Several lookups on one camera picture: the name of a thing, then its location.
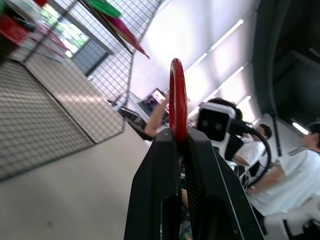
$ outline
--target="red loop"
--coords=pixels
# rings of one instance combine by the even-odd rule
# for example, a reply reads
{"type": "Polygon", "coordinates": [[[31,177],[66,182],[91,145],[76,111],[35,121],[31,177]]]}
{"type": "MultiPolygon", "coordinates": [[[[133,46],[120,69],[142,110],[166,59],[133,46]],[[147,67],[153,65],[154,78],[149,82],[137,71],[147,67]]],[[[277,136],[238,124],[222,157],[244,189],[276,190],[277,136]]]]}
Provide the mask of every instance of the red loop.
{"type": "Polygon", "coordinates": [[[183,143],[188,137],[188,106],[184,69],[175,58],[170,67],[169,123],[174,138],[183,143]]]}

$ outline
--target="black cable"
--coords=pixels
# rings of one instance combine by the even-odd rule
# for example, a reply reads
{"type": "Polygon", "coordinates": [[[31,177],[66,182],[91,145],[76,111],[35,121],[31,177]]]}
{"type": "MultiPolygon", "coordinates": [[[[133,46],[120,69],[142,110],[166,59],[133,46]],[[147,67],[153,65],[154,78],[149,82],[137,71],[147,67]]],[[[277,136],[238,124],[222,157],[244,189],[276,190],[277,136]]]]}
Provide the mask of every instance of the black cable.
{"type": "Polygon", "coordinates": [[[229,129],[229,133],[230,134],[236,134],[239,136],[242,136],[243,134],[254,134],[256,135],[261,142],[264,144],[265,146],[265,151],[267,153],[267,163],[266,166],[264,168],[264,170],[262,171],[262,173],[253,181],[248,185],[248,188],[250,188],[251,186],[253,186],[254,184],[256,184],[268,171],[270,165],[271,165],[271,149],[270,149],[270,145],[268,143],[268,141],[264,138],[264,136],[262,136],[262,134],[258,131],[256,131],[255,129],[247,126],[243,121],[237,121],[237,120],[232,120],[231,125],[230,125],[230,129],[229,129]]]}

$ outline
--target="red object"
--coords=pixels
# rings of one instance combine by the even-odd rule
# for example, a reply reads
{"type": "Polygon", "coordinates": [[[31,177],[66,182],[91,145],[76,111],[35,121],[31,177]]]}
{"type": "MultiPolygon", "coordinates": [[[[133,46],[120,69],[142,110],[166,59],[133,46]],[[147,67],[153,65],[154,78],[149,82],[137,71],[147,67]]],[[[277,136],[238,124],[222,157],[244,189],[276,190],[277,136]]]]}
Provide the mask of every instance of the red object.
{"type": "Polygon", "coordinates": [[[184,69],[175,58],[170,67],[169,124],[178,144],[188,137],[188,105],[184,69]]]}
{"type": "Polygon", "coordinates": [[[29,31],[12,17],[3,13],[0,16],[0,34],[12,43],[19,44],[26,38],[29,31]]]}
{"type": "Polygon", "coordinates": [[[40,7],[43,7],[44,5],[46,5],[48,0],[34,0],[34,2],[38,4],[40,7]]]}

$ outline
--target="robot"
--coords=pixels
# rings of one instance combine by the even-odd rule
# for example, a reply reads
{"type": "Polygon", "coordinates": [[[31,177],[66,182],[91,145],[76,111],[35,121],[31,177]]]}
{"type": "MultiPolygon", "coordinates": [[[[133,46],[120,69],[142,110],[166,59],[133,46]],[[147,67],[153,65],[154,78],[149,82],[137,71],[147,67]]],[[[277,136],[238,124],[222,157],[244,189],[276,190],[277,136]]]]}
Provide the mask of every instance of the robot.
{"type": "MultiPolygon", "coordinates": [[[[237,133],[254,130],[234,121],[232,108],[214,103],[207,105],[199,116],[202,122],[212,124],[212,127],[205,124],[207,134],[206,129],[188,128],[186,99],[183,69],[175,58],[170,71],[170,129],[164,129],[155,137],[133,178],[124,239],[179,239],[180,159],[185,167],[194,240],[320,239],[320,196],[300,208],[257,222],[238,176],[221,157],[231,130],[237,133]]],[[[271,151],[268,142],[263,143],[268,153],[268,168],[271,151]]]]}

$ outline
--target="white shirt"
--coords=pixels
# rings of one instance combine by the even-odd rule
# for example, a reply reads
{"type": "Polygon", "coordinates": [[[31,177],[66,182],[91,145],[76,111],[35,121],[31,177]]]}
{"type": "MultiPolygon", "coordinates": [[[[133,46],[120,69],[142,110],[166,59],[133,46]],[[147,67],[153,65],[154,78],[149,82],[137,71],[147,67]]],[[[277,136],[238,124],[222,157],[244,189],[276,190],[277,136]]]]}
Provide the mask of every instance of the white shirt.
{"type": "Polygon", "coordinates": [[[287,212],[320,195],[320,156],[308,149],[279,159],[286,178],[266,190],[248,195],[251,204],[264,216],[287,212]]]}
{"type": "Polygon", "coordinates": [[[251,167],[259,160],[265,150],[266,147],[261,141],[248,141],[240,147],[235,155],[242,157],[251,167]]]}

